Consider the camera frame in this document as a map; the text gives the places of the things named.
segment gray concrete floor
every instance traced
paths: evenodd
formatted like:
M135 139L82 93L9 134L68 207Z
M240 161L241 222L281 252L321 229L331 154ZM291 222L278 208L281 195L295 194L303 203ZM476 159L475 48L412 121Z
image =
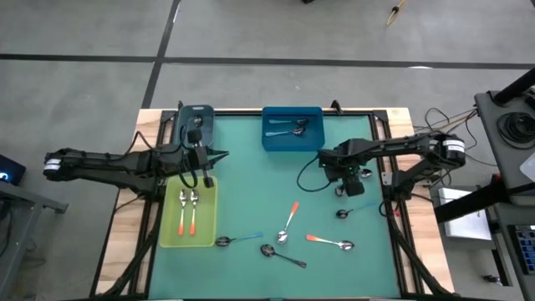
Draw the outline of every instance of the gray concrete floor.
M532 63L535 9L528 0L183 0L168 56ZM156 55L171 0L0 2L0 54ZM42 300L89 293L117 190L87 181L53 183L41 172L63 147L121 152L129 144L152 64L0 61L0 152L28 167L23 186L69 203L45 212L34 235L40 268L21 272L18 294ZM473 95L522 70L216 66L165 64L152 108L178 100L215 107L328 105L408 107L413 122L435 106L468 110ZM471 155L493 162L481 123L470 121ZM471 139L464 128L457 134ZM497 169L468 161L453 183L482 184ZM456 291L521 299L517 286L484 283L490 251L445 239Z

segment green mat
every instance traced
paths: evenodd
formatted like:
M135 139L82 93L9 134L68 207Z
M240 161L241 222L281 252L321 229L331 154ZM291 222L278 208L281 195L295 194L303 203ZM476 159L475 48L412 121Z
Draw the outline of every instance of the green mat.
M334 185L308 193L296 177L314 153L267 153L261 145L261 117L217 116L213 147L230 151L212 172L218 180L217 237L239 237L262 231L264 237L233 242L229 247L163 248L158 246L150 298L343 298L399 297L386 220L381 203L376 161L367 168L366 193L337 197ZM371 139L368 117L326 116L325 147L348 138ZM323 186L324 172L310 166L301 178L307 188ZM276 243L292 204L299 209L288 229L288 241ZM368 202L377 206L335 217L338 209ZM309 242L305 235L350 240L355 248ZM266 258L264 243L278 253L304 261L300 268L282 258Z

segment yellow-green tray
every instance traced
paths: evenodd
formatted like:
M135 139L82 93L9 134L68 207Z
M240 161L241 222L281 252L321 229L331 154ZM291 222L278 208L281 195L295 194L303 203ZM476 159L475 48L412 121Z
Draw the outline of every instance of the yellow-green tray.
M204 187L202 180L196 189L199 192L199 201L196 206L195 234L190 234L193 204L190 200L191 189L182 184L178 176L167 180L166 199L160 225L160 245L162 247L211 247L216 240L217 225L217 179L214 187ZM190 176L185 176L187 183L193 183ZM180 191L185 189L188 195L184 211L184 235L178 235L181 220Z

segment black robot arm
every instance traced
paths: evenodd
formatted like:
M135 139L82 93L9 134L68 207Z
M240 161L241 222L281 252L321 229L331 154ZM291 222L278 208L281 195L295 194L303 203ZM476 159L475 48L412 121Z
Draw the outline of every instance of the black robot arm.
M213 186L207 171L228 155L227 151L213 150L200 143L201 132L188 132L192 148L180 145L162 145L144 151L115 155L93 153L83 150L62 149L48 153L44 160L44 175L50 181L72 181L85 179L119 188L130 188L139 196L157 193L158 178L191 172L196 186L195 171L203 172L206 187Z
M359 181L359 167L374 158L417 154L424 159L408 171L395 171L391 185L386 187L385 196L391 200L396 197L410 199L410 192L418 181L429 178L436 172L452 170L465 165L465 144L456 135L432 132L395 138L370 141L349 139L332 150L318 152L319 166L324 168L329 182L342 180L338 189L348 196L364 193Z

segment blue container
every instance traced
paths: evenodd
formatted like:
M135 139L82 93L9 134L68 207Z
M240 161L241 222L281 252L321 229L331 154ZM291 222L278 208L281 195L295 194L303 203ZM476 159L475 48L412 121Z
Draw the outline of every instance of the blue container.
M266 137L267 132L295 130L297 120L307 119L302 135ZM291 121L270 123L270 120ZM262 145L266 151L317 151L325 144L324 114L320 107L265 107L262 110Z

